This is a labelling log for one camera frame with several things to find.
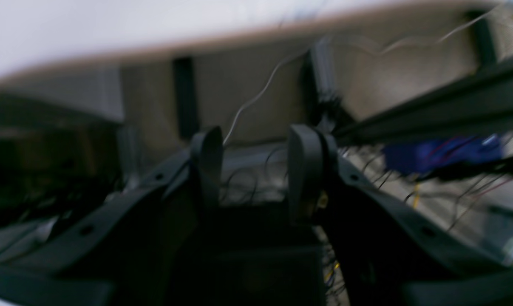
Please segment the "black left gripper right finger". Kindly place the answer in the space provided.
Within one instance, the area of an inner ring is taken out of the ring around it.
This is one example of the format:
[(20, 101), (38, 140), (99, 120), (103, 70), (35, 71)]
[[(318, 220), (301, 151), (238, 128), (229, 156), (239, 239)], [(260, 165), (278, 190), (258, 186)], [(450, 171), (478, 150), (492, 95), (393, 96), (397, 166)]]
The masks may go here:
[(513, 306), (513, 267), (377, 189), (330, 134), (292, 125), (291, 220), (322, 227), (352, 306)]

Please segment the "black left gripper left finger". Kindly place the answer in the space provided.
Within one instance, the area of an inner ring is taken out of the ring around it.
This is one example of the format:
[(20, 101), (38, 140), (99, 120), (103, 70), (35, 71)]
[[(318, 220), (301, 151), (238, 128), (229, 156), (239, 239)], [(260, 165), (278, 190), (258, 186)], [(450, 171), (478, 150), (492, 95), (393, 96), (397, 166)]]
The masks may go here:
[(75, 221), (0, 229), (0, 306), (162, 305), (179, 246), (217, 206), (223, 155), (221, 128), (203, 130), (138, 186), (85, 199)]

